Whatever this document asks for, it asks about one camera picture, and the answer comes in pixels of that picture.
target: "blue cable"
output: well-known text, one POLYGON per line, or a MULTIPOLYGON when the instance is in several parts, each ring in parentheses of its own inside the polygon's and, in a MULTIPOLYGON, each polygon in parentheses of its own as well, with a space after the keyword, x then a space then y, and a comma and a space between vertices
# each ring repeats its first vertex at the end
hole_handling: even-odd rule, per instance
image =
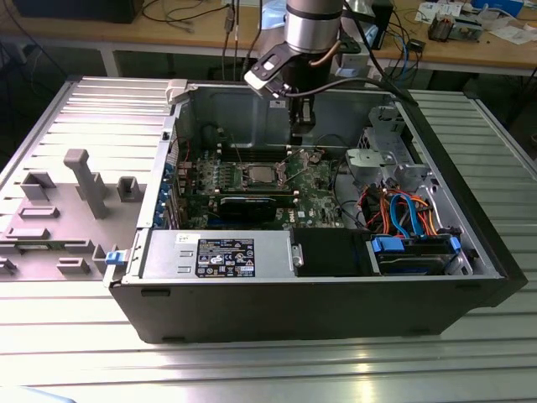
POLYGON ((409 205, 409 213, 410 213, 410 221, 412 222, 412 228, 414 229, 414 233, 418 236, 423 236, 423 229, 420 226, 420 222, 418 221, 418 214, 416 212, 416 207, 412 200, 410 200, 410 197, 406 195, 402 195, 398 193, 394 197, 392 197, 392 201, 389 203, 389 217, 392 220, 392 223, 394 226, 404 235, 405 238, 410 238, 409 233, 405 231, 403 227, 399 225, 399 222, 397 221, 397 217, 395 215, 395 207, 397 204, 397 199, 400 197, 403 197, 406 201, 406 203, 409 205))
POLYGON ((400 83, 404 79, 404 75, 406 74, 406 67, 409 63, 409 50, 406 47, 406 43, 404 42, 404 39, 401 38, 397 34, 392 34, 394 38, 399 39, 399 42, 401 42, 401 46, 403 46, 403 55, 404 55, 404 63, 403 63, 403 70, 401 71, 401 75, 399 76, 399 79, 397 80, 398 83, 400 83))

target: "desk leg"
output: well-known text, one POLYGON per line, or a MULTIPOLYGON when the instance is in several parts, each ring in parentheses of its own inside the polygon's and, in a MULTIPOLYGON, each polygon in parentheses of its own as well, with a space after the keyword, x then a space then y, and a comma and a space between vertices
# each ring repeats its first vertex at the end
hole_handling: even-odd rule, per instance
POLYGON ((112 47, 110 45, 104 45, 104 47, 101 47, 99 50, 101 52, 102 63, 107 71, 107 76, 120 77, 122 75, 121 69, 116 60, 116 55, 114 54, 112 47))

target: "motherboard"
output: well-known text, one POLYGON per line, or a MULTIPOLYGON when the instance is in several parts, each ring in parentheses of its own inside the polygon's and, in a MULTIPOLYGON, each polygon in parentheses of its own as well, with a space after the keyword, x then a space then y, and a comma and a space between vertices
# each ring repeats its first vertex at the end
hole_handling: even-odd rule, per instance
POLYGON ((170 178, 163 228, 342 228, 333 165, 314 149, 202 151, 170 178))

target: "workbench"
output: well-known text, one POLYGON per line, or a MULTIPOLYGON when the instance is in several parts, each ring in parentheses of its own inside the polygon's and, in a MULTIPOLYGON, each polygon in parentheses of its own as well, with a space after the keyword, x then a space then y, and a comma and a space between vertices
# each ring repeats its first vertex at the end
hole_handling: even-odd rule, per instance
MULTIPOLYGON (((144 161, 154 159, 169 115, 166 86, 94 77, 65 83, 0 173, 0 218, 17 211, 18 183, 29 170, 74 183, 59 163, 72 147, 99 157, 106 184, 124 170, 147 183, 144 161), (111 114, 106 125, 103 113, 111 114)), ((537 170, 478 100, 412 95, 529 280, 502 305, 471 311, 440 336, 151 345, 101 280, 8 277, 0 280, 0 384, 77 403, 535 399, 537 170)), ((0 231, 6 225, 0 219, 0 231)))
MULTIPOLYGON (((410 35, 427 43, 420 61, 420 69, 529 76, 537 65, 537 45, 534 42, 515 45, 490 33, 484 33, 478 43, 429 41, 427 39, 429 25, 417 24, 414 21, 415 9, 420 5, 420 1, 395 0, 395 3, 403 26, 410 35)), ((166 2, 167 9, 184 5, 185 0, 167 0, 166 2)), ((176 15, 186 17, 218 8, 221 5, 218 0, 209 0, 206 4, 201 4, 192 10, 191 13, 186 10, 176 15)), ((156 18, 163 18, 158 4, 149 8, 148 13, 156 18)), ((21 18, 16 10, 14 14, 20 24, 43 46, 99 50, 108 76, 121 75, 115 56, 117 51, 187 55, 220 55, 222 53, 225 17, 223 10, 194 19, 192 28, 195 32, 193 34, 165 23, 151 21, 141 14, 132 24, 21 18)), ((238 54, 243 57, 257 32, 258 10, 253 7, 241 7, 240 15, 238 54)), ((0 35, 4 44, 31 44, 31 41, 10 20, 5 10, 0 11, 0 16, 0 35)), ((537 19, 537 12, 524 9, 519 16, 537 19)), ((387 67, 395 64, 400 51, 393 39, 388 37, 384 41, 383 48, 376 51, 376 56, 381 65, 387 67)))

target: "paper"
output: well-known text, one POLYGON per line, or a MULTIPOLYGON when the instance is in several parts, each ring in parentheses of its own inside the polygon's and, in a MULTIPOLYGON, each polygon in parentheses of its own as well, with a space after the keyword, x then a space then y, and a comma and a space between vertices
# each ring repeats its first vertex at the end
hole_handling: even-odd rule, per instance
POLYGON ((199 233, 178 233, 175 243, 198 243, 201 235, 199 233))
POLYGON ((511 26, 495 29, 490 33, 498 36, 501 39, 505 39, 512 44, 525 44, 531 40, 537 40, 537 32, 524 31, 523 29, 511 26))
POLYGON ((416 21, 420 21, 426 24, 432 24, 433 19, 435 19, 436 13, 452 15, 453 17, 458 17, 461 15, 463 3, 430 3, 425 2, 420 4, 418 12, 416 13, 416 21))

